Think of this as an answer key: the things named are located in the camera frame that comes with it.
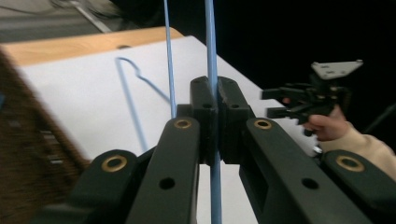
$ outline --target human hand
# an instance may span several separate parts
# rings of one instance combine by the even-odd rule
[[[349,124],[339,105],[334,107],[329,116],[311,115],[308,122],[303,124],[308,131],[313,131],[321,142],[332,141],[344,136]]]

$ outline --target bent blue wire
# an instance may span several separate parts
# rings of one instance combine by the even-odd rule
[[[134,121],[134,127],[137,131],[137,136],[139,138],[140,146],[142,147],[143,152],[146,152],[147,150],[149,150],[149,148],[148,148],[148,145],[146,142],[145,135],[143,134],[142,126],[141,126],[139,118],[137,116],[137,112],[134,107],[134,100],[132,98],[131,92],[130,92],[127,82],[126,82],[126,77],[122,70],[122,66],[121,66],[122,61],[129,63],[134,68],[136,76],[138,78],[142,79],[143,81],[145,81],[146,83],[148,83],[150,85],[150,87],[153,88],[156,92],[158,92],[160,94],[160,96],[168,103],[169,103],[169,98],[160,89],[158,89],[150,80],[148,80],[147,78],[142,77],[140,75],[140,69],[139,69],[139,67],[137,67],[137,65],[134,62],[132,62],[131,60],[126,59],[126,58],[121,58],[121,57],[116,58],[117,70],[119,72],[120,81],[121,81],[123,92],[124,92],[126,100],[127,100],[129,112],[131,114],[132,120]]]
[[[165,14],[165,31],[166,31],[166,48],[168,56],[168,73],[169,73],[169,95],[171,98],[171,114],[172,119],[176,117],[176,101],[175,101],[175,81],[173,76],[173,64],[172,64],[172,48],[171,48],[171,35],[169,27],[169,15],[168,15],[168,2],[163,0],[163,8]]]
[[[215,102],[218,99],[218,68],[216,53],[216,29],[215,16],[212,0],[205,0],[205,18],[206,18],[206,48],[207,48],[207,74],[210,89]],[[220,224],[221,217],[221,175],[220,175],[220,154],[219,154],[219,111],[216,111],[213,125],[215,130],[215,159],[210,167],[210,189],[211,189],[211,220],[212,224]]]

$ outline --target blurry brown object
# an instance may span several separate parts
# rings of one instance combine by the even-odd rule
[[[0,49],[0,223],[28,223],[61,203],[89,164]]]

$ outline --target blue cable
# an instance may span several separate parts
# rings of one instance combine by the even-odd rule
[[[165,14],[165,31],[166,31],[166,47],[168,55],[168,73],[169,73],[169,95],[171,98],[171,114],[172,119],[176,117],[176,101],[175,101],[175,81],[173,76],[173,65],[172,65],[172,48],[171,48],[171,35],[169,27],[169,15],[168,15],[168,3],[163,0],[163,9]]]
[[[207,73],[212,96],[216,102],[218,99],[218,68],[216,53],[216,29],[214,7],[212,0],[205,0],[205,18],[206,18],[206,48],[207,48]],[[220,224],[221,217],[221,175],[220,175],[220,155],[219,155],[219,137],[218,121],[219,111],[216,111],[213,120],[215,127],[215,159],[210,167],[210,189],[211,189],[211,220],[212,224]]]
[[[137,65],[134,62],[132,62],[131,60],[126,59],[126,58],[121,58],[121,57],[116,58],[116,65],[117,65],[117,69],[118,69],[118,72],[119,72],[119,75],[120,75],[120,81],[121,81],[122,89],[123,89],[123,92],[125,94],[125,97],[126,97],[126,100],[127,100],[127,104],[128,104],[128,107],[129,107],[129,112],[131,114],[132,120],[134,121],[134,127],[135,127],[135,129],[137,131],[137,136],[139,138],[140,146],[142,147],[143,152],[146,152],[147,150],[149,150],[149,148],[148,148],[145,136],[143,134],[142,126],[141,126],[139,118],[137,116],[137,112],[136,112],[135,107],[134,107],[134,100],[132,98],[132,94],[131,94],[131,92],[130,92],[130,90],[128,88],[128,85],[127,85],[127,82],[126,82],[126,77],[125,77],[125,75],[123,73],[123,70],[122,70],[122,66],[121,66],[121,62],[122,61],[125,61],[125,62],[129,63],[134,68],[136,76],[138,78],[142,79],[143,81],[145,81],[146,83],[148,83],[150,85],[150,87],[152,89],[154,89],[157,93],[159,93],[160,96],[166,102],[169,103],[170,100],[150,80],[148,80],[147,78],[141,76],[140,69],[139,69],[139,67],[137,67]]]

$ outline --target blue wire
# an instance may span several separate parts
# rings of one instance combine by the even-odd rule
[[[216,53],[216,34],[214,7],[212,0],[205,0],[205,18],[206,18],[206,48],[207,48],[207,72],[212,96],[216,102],[218,99],[218,68]],[[210,189],[211,189],[211,220],[212,224],[220,224],[221,217],[221,175],[220,175],[220,155],[219,155],[219,138],[218,138],[218,121],[219,111],[216,111],[213,125],[215,127],[215,159],[210,167]]]
[[[171,35],[170,35],[170,27],[169,27],[169,15],[168,15],[168,3],[166,0],[163,0],[163,8],[165,14],[165,27],[166,27],[166,47],[167,47],[167,55],[168,55],[168,73],[169,73],[169,95],[171,98],[171,114],[172,119],[176,117],[176,101],[175,101],[175,81],[173,76],[173,65],[172,65],[172,48],[171,48]]]
[[[125,75],[123,73],[122,66],[121,66],[122,61],[129,63],[134,68],[136,76],[138,78],[142,79],[143,81],[145,81],[146,83],[148,83],[150,85],[150,87],[152,89],[154,89],[157,93],[159,93],[160,96],[168,103],[169,103],[169,98],[158,87],[156,87],[150,80],[148,80],[147,78],[142,77],[140,75],[140,69],[139,69],[139,67],[137,67],[137,65],[134,62],[132,62],[131,60],[126,59],[126,58],[121,58],[121,57],[116,58],[117,70],[120,75],[120,81],[121,81],[123,92],[124,92],[126,100],[127,100],[129,112],[131,114],[132,120],[134,121],[134,127],[137,131],[137,136],[139,138],[140,146],[142,147],[143,152],[146,152],[147,150],[149,150],[149,148],[148,148],[148,145],[147,145],[147,142],[145,139],[145,135],[143,134],[142,126],[141,126],[139,118],[137,116],[137,112],[135,110],[134,100],[132,98],[132,95],[128,88],[128,85],[126,84],[126,78],[125,78]]]

